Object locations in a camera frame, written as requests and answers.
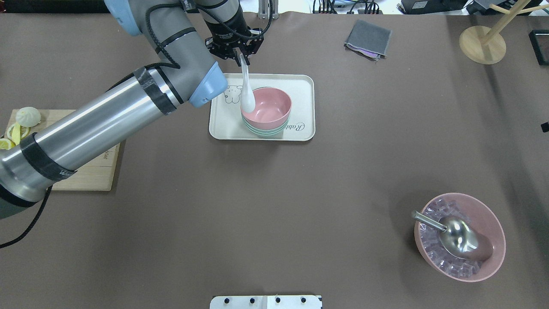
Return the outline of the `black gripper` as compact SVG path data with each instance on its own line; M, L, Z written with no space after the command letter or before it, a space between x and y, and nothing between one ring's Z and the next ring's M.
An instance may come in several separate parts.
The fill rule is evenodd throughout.
M265 32L261 28L247 27L242 36L237 36L223 26L208 29L211 32L211 37L205 40L208 51L221 59L234 59L239 67L242 65L241 54L243 63L250 65L249 57L257 54Z

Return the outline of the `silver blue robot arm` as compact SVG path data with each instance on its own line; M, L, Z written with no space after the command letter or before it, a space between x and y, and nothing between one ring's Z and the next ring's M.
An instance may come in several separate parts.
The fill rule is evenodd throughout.
M201 107L228 87L214 57L241 64L266 30L250 28L237 0L106 0L160 61L136 69L84 107L1 151L1 218L41 201L53 184L184 103Z

